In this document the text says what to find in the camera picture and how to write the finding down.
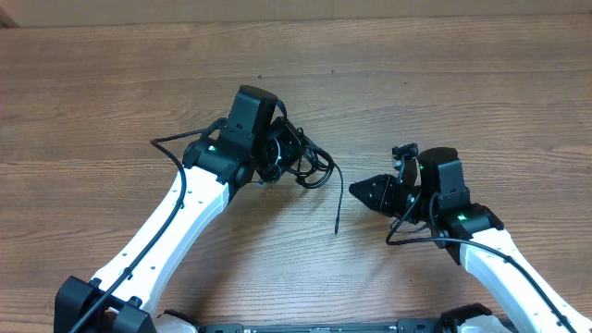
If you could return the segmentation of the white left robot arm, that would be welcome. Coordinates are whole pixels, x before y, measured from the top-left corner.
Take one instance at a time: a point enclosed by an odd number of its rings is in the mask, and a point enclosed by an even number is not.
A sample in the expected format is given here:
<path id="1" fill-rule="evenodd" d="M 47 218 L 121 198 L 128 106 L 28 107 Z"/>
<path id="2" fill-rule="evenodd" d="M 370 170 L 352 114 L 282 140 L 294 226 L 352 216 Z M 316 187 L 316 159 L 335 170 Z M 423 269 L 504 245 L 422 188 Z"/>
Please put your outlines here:
<path id="1" fill-rule="evenodd" d="M 202 231 L 253 176 L 278 180 L 302 154 L 302 135 L 273 93 L 240 86 L 227 117 L 196 130 L 162 202 L 89 281 L 69 277 L 55 296 L 56 332 L 197 332 L 175 311 L 157 314 L 167 282 Z"/>

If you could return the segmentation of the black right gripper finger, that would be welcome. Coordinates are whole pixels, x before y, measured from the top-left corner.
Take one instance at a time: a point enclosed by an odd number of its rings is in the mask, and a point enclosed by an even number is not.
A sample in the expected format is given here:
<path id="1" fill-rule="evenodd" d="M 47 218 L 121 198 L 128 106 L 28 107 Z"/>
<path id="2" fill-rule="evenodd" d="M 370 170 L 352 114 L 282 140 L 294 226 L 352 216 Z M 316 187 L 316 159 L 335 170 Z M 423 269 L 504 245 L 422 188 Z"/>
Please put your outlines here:
<path id="1" fill-rule="evenodd" d="M 388 188 L 385 189 L 383 194 L 358 194 L 355 192 L 355 183 L 353 183 L 349 187 L 349 192 L 370 210 L 384 216 L 393 215 L 390 206 L 391 191 Z"/>
<path id="2" fill-rule="evenodd" d="M 358 194 L 383 194 L 385 189 L 395 181 L 396 178 L 389 174 L 373 176 L 356 182 L 355 192 Z"/>

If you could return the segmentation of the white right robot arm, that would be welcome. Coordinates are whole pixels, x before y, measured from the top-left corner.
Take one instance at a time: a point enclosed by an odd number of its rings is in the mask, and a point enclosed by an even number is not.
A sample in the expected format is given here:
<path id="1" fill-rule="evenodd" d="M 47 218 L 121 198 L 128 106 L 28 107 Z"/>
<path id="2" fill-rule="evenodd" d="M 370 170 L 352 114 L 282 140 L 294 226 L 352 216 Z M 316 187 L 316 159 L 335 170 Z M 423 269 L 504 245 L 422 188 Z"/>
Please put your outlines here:
<path id="1" fill-rule="evenodd" d="M 528 263 L 502 221 L 472 202 L 458 152 L 416 144 L 392 149 L 396 175 L 353 183 L 349 192 L 369 209 L 393 218 L 385 239 L 390 246 L 401 225 L 420 223 L 425 241 L 446 250 L 492 295 L 510 323 L 503 325 L 485 306 L 473 304 L 443 314 L 443 332 L 588 332 L 589 318 L 578 313 Z"/>

